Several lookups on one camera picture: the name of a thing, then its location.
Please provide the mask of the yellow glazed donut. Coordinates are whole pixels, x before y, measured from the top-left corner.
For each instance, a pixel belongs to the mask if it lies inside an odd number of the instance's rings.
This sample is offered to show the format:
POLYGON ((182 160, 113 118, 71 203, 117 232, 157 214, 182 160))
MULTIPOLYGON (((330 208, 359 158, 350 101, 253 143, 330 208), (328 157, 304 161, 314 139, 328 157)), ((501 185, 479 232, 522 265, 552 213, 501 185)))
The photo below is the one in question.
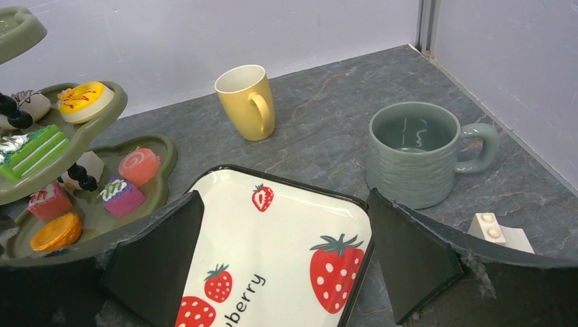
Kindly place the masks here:
POLYGON ((86 123, 112 101, 114 94, 101 82, 87 82, 58 93, 57 109, 67 123, 86 123))

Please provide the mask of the red strawberry cake slice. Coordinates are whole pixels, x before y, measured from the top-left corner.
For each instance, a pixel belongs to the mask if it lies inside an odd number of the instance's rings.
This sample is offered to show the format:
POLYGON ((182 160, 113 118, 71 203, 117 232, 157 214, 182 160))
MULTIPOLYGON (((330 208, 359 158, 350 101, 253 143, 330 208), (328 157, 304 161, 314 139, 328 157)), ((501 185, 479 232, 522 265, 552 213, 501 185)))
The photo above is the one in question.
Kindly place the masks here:
POLYGON ((58 182, 51 182, 31 194, 27 206, 27 210, 44 223, 66 214, 72 208, 68 193, 58 182))

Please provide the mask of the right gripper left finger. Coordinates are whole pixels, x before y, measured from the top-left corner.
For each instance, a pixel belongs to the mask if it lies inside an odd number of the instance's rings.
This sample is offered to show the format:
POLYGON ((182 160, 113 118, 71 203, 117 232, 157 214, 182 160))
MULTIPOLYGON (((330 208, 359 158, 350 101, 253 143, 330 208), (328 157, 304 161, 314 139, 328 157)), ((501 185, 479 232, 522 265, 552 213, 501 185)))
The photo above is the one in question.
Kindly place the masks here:
POLYGON ((173 326, 204 214, 192 191, 78 249, 1 264, 2 326, 173 326))

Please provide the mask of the white chocolate drizzle donut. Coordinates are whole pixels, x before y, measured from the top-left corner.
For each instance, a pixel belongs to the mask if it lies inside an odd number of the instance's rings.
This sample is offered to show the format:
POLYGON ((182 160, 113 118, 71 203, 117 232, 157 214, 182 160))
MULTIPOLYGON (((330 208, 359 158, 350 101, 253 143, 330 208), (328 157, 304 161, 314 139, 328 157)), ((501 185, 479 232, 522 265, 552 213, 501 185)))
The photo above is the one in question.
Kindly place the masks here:
POLYGON ((50 110, 50 100, 34 90, 1 94, 1 128, 28 129, 50 110))

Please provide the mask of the orange macaron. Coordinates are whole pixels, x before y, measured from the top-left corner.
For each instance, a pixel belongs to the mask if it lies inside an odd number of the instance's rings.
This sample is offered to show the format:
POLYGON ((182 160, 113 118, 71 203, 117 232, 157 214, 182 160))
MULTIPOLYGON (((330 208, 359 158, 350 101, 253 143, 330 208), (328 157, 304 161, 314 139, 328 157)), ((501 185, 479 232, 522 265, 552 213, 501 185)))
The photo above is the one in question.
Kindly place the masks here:
POLYGON ((30 240, 34 251, 50 252, 74 244, 82 234, 82 221, 76 213, 67 213, 41 228, 30 240))

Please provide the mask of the pink swirl roll cake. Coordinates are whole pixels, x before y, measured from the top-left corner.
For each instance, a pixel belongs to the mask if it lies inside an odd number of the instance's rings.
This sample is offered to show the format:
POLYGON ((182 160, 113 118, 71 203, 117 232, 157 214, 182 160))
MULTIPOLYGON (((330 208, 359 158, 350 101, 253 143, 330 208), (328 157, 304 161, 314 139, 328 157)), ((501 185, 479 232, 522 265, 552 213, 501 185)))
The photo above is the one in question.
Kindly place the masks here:
POLYGON ((119 174, 135 187, 149 182, 161 166, 160 156, 147 147, 137 147, 120 162, 119 174))

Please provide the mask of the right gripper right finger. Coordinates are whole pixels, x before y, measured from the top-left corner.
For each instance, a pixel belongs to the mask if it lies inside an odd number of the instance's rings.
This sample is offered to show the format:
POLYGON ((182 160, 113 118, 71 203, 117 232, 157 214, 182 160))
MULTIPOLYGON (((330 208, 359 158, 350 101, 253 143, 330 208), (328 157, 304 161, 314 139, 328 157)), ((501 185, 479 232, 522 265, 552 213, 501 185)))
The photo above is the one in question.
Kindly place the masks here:
POLYGON ((367 213, 399 325, 577 325, 576 261, 482 240, 376 189, 367 213))

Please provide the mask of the purple cake slice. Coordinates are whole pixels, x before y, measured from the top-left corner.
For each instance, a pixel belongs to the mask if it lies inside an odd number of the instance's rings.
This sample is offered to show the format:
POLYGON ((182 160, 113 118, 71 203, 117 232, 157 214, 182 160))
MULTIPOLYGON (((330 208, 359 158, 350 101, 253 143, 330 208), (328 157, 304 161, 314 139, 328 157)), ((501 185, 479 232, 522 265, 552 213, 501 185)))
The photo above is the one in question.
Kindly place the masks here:
POLYGON ((135 185, 116 174, 109 178, 99 197, 104 208, 117 219, 136 210, 147 199, 135 185))

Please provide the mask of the green triangular cake slice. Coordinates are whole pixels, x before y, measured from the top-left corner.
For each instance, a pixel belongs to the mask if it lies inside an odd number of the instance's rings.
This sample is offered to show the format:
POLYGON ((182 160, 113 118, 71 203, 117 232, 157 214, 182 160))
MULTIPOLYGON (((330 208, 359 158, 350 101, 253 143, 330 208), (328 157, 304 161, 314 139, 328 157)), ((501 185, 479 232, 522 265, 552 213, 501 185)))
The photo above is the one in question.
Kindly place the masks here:
POLYGON ((16 183, 40 169, 69 143, 56 126, 48 125, 22 135, 1 138, 1 176, 16 183))

